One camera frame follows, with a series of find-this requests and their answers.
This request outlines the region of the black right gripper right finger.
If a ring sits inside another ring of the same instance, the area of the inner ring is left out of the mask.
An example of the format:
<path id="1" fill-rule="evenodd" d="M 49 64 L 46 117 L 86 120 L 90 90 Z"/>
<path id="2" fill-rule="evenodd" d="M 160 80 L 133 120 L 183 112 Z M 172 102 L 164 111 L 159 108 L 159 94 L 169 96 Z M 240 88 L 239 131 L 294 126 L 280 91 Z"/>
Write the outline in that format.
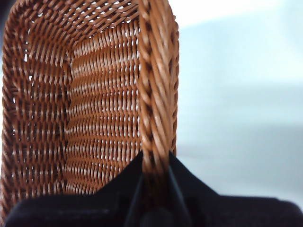
<path id="1" fill-rule="evenodd" d="M 178 226 L 301 227 L 303 213 L 289 201 L 219 195 L 169 155 L 169 190 Z"/>

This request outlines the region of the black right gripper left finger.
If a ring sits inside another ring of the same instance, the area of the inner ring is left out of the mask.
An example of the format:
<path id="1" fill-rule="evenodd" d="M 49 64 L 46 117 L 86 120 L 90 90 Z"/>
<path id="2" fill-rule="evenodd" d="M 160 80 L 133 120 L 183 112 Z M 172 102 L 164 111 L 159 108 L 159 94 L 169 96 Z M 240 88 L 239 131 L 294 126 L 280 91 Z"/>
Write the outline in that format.
<path id="1" fill-rule="evenodd" d="M 7 227 L 137 227 L 143 185 L 139 153 L 112 181 L 90 195 L 53 195 L 19 202 Z"/>

